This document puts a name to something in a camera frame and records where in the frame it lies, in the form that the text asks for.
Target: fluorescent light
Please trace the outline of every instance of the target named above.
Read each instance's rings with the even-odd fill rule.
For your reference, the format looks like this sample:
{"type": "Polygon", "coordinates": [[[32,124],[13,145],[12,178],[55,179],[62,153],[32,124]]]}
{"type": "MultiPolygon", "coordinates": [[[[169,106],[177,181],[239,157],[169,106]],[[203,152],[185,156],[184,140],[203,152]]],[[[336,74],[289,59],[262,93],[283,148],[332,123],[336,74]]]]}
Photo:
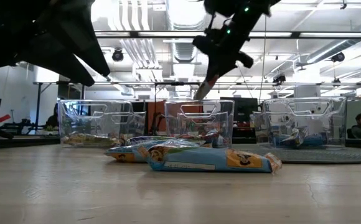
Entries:
{"type": "Polygon", "coordinates": [[[361,37],[361,32],[303,32],[300,37],[361,37]]]}
{"type": "Polygon", "coordinates": [[[146,32],[139,31],[140,37],[195,37],[197,35],[204,35],[203,32],[185,32],[185,31],[158,31],[158,32],[146,32]]]}
{"type": "Polygon", "coordinates": [[[191,44],[193,39],[169,39],[162,42],[165,44],[191,44]]]}
{"type": "Polygon", "coordinates": [[[107,32],[107,31],[95,31],[97,38],[102,37],[130,37],[129,32],[107,32]]]}
{"type": "MultiPolygon", "coordinates": [[[[291,37],[291,32],[266,32],[267,37],[291,37]]],[[[250,37],[265,37],[265,32],[251,32],[250,37]]]]}

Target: packaged food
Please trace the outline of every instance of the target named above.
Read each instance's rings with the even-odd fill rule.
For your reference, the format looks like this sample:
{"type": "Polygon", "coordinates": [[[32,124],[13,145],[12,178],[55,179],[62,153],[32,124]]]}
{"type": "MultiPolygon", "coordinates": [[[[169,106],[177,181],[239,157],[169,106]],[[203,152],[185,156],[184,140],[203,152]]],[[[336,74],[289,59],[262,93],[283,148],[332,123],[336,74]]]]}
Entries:
{"type": "Polygon", "coordinates": [[[209,131],[207,134],[201,134],[198,136],[181,134],[179,138],[197,142],[204,147],[210,146],[214,148],[220,148],[228,146],[228,141],[222,137],[216,129],[209,131]]]}
{"type": "Polygon", "coordinates": [[[75,147],[101,147],[111,148],[125,145],[125,137],[120,134],[119,138],[109,138],[103,136],[95,136],[92,134],[72,133],[62,138],[64,144],[75,147]]]}
{"type": "Polygon", "coordinates": [[[299,133],[297,128],[293,128],[291,135],[286,139],[281,140],[280,143],[284,144],[285,146],[298,147],[304,143],[304,137],[305,136],[303,134],[299,133]]]}
{"type": "Polygon", "coordinates": [[[105,152],[106,156],[114,157],[118,162],[146,162],[146,157],[140,155],[139,148],[149,149],[158,144],[178,144],[183,146],[198,147],[196,143],[185,141],[182,139],[163,139],[141,141],[130,146],[114,147],[105,152]]]}
{"type": "Polygon", "coordinates": [[[126,145],[132,146],[134,144],[139,144],[139,143],[143,143],[143,142],[162,141],[162,140],[166,141],[166,140],[170,140],[170,139],[176,139],[176,138],[164,137],[164,136],[138,136],[138,137],[134,137],[134,138],[130,138],[130,139],[126,140],[126,145]]]}
{"type": "Polygon", "coordinates": [[[183,140],[192,142],[194,144],[200,145],[202,147],[213,147],[212,139],[210,141],[204,140],[201,136],[189,136],[181,135],[178,138],[165,137],[165,136],[139,136],[135,138],[130,138],[126,141],[126,146],[132,146],[139,143],[150,142],[150,141],[168,141],[168,140],[183,140]]]}
{"type": "Polygon", "coordinates": [[[308,134],[307,128],[293,128],[292,134],[273,137],[275,147],[302,148],[308,146],[323,146],[328,143],[326,133],[308,134]]]}
{"type": "Polygon", "coordinates": [[[139,146],[138,152],[157,171],[272,173],[281,168],[281,161],[272,154],[259,156],[234,149],[207,149],[165,142],[150,148],[139,146]]]}

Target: wooden table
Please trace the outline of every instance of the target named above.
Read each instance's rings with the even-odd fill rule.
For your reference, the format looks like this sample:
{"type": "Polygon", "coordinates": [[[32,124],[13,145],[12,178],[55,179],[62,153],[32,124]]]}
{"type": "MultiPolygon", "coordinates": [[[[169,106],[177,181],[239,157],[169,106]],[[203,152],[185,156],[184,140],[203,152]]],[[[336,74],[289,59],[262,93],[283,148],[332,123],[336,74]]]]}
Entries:
{"type": "Polygon", "coordinates": [[[99,149],[0,149],[0,223],[361,223],[361,165],[154,172],[99,149]]]}

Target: clear plastic bin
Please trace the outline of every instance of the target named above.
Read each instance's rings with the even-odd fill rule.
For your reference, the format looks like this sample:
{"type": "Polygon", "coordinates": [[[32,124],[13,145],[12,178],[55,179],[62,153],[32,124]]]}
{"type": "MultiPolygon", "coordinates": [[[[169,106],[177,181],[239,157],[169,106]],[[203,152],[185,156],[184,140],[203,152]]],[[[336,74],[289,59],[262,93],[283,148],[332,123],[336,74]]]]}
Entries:
{"type": "Polygon", "coordinates": [[[346,97],[272,99],[254,113],[258,144],[275,148],[345,145],[346,97]]]}
{"type": "Polygon", "coordinates": [[[63,147],[122,146],[130,124],[139,118],[129,101],[60,100],[58,104],[63,147]]]}
{"type": "Polygon", "coordinates": [[[231,147],[234,106],[232,100],[167,101],[167,135],[231,147]]]}
{"type": "Polygon", "coordinates": [[[144,127],[146,124],[146,112],[134,112],[129,120],[127,138],[144,136],[144,127]]]}

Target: cable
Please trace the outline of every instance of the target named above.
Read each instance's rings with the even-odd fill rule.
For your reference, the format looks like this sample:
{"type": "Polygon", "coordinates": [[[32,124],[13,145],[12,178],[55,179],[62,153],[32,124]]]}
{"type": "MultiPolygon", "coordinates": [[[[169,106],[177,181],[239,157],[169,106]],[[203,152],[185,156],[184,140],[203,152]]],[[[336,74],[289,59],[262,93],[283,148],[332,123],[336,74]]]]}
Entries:
{"type": "Polygon", "coordinates": [[[260,88],[260,97],[258,99],[258,103],[261,102],[261,94],[262,94],[262,84],[263,84],[263,78],[265,76],[265,53],[266,53],[266,29],[267,29],[267,17],[265,16],[265,36],[263,39],[263,62],[262,62],[262,79],[261,79],[261,88],[260,88]]]}
{"type": "Polygon", "coordinates": [[[252,93],[251,93],[251,91],[250,91],[250,87],[248,87],[247,82],[245,81],[244,74],[243,74],[243,72],[241,71],[240,66],[237,66],[237,67],[238,67],[238,70],[239,70],[239,72],[240,72],[240,74],[241,74],[241,77],[242,77],[243,80],[244,80],[244,84],[245,84],[245,86],[247,87],[248,92],[250,93],[251,98],[253,98],[253,95],[252,95],[252,93]]]}

